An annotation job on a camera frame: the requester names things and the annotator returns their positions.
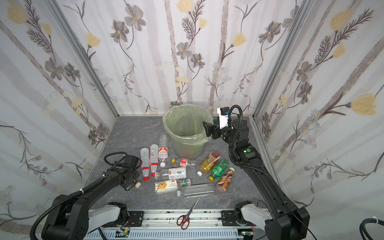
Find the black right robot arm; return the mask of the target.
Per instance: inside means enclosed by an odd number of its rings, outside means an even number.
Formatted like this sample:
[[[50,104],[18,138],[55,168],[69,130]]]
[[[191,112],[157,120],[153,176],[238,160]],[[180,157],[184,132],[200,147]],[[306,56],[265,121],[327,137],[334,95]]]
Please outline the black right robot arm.
[[[238,224],[252,223],[266,233],[269,240],[303,240],[309,232],[310,214],[298,208],[271,177],[261,155],[249,142],[249,128],[240,106],[218,110],[218,123],[203,122],[207,137],[221,138],[229,145],[229,159],[251,178],[260,191],[266,210],[250,201],[234,209]]]

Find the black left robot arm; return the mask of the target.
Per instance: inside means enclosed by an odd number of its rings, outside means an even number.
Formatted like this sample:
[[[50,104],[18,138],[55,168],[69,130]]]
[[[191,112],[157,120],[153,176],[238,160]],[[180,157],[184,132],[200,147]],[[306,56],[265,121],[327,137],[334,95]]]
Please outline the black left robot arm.
[[[143,161],[126,152],[117,152],[122,158],[113,163],[104,158],[110,168],[88,186],[55,198],[52,206],[33,223],[30,239],[36,240],[37,228],[44,221],[41,237],[44,240],[82,240],[102,227],[122,227],[131,219],[126,204],[110,202],[102,208],[93,205],[115,187],[129,191],[137,184],[138,169]]]

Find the green plastic bottle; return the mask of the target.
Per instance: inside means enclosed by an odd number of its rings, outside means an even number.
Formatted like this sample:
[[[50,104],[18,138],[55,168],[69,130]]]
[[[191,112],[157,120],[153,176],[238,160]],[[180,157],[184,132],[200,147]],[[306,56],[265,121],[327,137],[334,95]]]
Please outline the green plastic bottle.
[[[218,177],[221,177],[224,171],[229,167],[229,162],[225,159],[219,161],[219,163],[212,169],[212,173],[209,176],[209,181],[213,182]]]

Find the brown coffee bottle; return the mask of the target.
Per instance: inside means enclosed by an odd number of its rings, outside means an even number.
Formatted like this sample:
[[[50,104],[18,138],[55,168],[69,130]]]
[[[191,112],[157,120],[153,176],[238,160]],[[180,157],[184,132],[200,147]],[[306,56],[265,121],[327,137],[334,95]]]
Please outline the brown coffee bottle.
[[[219,182],[216,185],[216,188],[220,193],[224,194],[227,191],[232,181],[234,173],[235,173],[235,169],[231,167],[229,168],[227,173],[219,180]]]
[[[141,182],[139,182],[137,180],[132,181],[132,187],[131,188],[139,189],[141,186],[142,186]]]

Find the red cap white bottle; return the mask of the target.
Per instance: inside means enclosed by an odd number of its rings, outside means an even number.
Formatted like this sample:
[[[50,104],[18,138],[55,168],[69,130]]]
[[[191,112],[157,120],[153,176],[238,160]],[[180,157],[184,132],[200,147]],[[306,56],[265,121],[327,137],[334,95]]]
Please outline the red cap white bottle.
[[[141,169],[143,174],[143,180],[148,181],[150,175],[150,150],[148,148],[142,148],[140,150],[141,154]]]
[[[156,144],[151,145],[150,147],[150,170],[151,176],[154,177],[158,168],[158,155],[159,155],[159,146]]]

